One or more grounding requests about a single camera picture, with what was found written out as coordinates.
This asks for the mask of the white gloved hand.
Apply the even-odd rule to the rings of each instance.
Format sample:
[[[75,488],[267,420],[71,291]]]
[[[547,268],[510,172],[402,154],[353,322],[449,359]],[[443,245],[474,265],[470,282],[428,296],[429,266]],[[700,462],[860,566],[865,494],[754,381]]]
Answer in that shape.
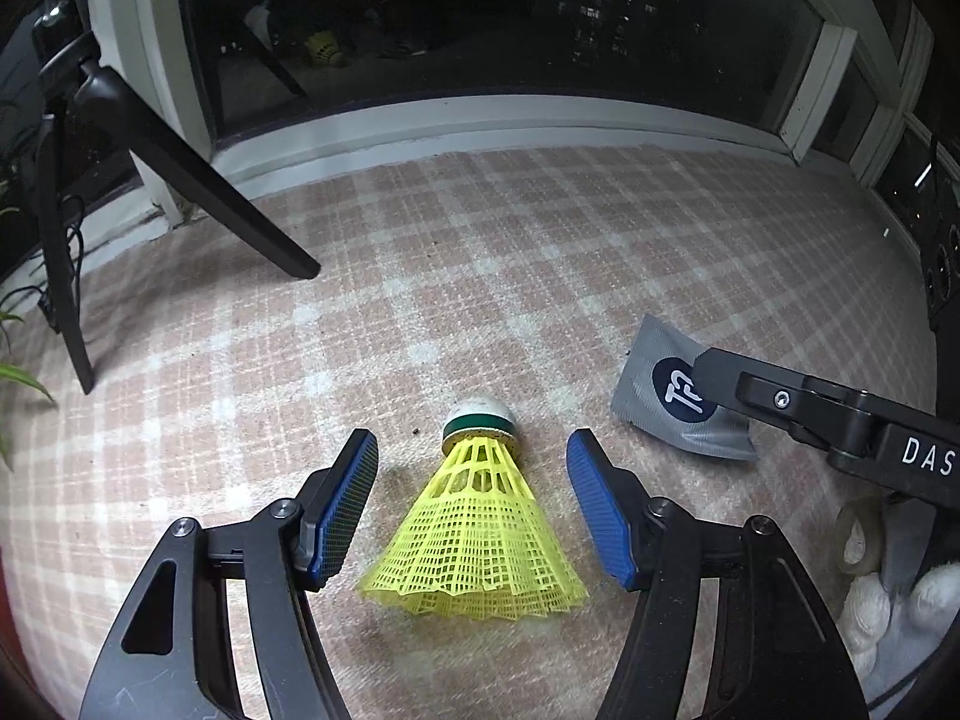
[[[895,683],[939,647],[958,613],[958,564],[937,566],[907,595],[890,595],[878,573],[858,577],[839,613],[839,635],[869,689]]]

